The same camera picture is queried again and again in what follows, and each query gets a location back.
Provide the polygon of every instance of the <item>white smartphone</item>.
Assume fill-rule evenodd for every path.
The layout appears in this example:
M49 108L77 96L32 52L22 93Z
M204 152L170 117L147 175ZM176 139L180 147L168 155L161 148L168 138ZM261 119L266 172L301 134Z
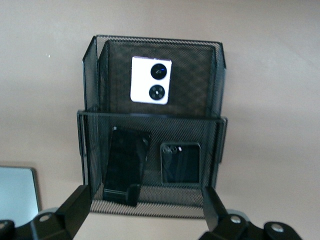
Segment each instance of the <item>white smartphone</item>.
M130 98L136 103L166 105L169 99L171 60L132 57Z

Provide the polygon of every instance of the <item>wire mesh basket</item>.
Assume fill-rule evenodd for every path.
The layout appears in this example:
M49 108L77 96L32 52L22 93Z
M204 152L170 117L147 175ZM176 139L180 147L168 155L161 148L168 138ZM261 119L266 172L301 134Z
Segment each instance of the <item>wire mesh basket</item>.
M226 118L180 118L154 114L79 111L77 119L83 181L91 188L92 212L157 217L203 217L202 188L214 187L216 184L224 147ZM136 207L103 200L113 127L147 131L152 135ZM160 157L160 146L163 142L199 144L199 184L163 184Z

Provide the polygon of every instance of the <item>smartphone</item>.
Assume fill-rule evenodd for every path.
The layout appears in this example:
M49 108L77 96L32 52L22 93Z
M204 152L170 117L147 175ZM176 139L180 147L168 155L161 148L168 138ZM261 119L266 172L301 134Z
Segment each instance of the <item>smartphone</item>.
M197 142L163 142L160 146L162 183L198 185L200 156Z
M103 199L136 206L150 147L149 132L113 127Z

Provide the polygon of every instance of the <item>white wall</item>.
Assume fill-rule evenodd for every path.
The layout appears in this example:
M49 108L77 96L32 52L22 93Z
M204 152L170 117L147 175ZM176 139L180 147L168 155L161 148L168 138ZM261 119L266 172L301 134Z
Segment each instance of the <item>white wall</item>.
M43 208L82 183L76 112L93 35L223 42L229 118L217 192L252 222L319 238L320 2L0 3L0 165L38 171ZM76 239L198 239L203 220L90 214Z

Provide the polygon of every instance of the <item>mesh compartment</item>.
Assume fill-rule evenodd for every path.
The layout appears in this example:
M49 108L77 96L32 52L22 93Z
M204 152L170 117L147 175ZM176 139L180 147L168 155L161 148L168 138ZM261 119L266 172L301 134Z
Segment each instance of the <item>mesh compartment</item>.
M216 184L227 126L225 118L177 118L164 115L87 111L79 111L77 116L83 180L91 188L93 212L158 217L203 217L201 188L214 187ZM111 131L114 126L152 134L137 207L103 200L103 183L107 171ZM199 185L162 184L160 159L162 142L200 144Z
M132 57L172 61L166 105L130 99ZM83 58L85 109L93 112L220 115L225 80L220 42L98 35Z

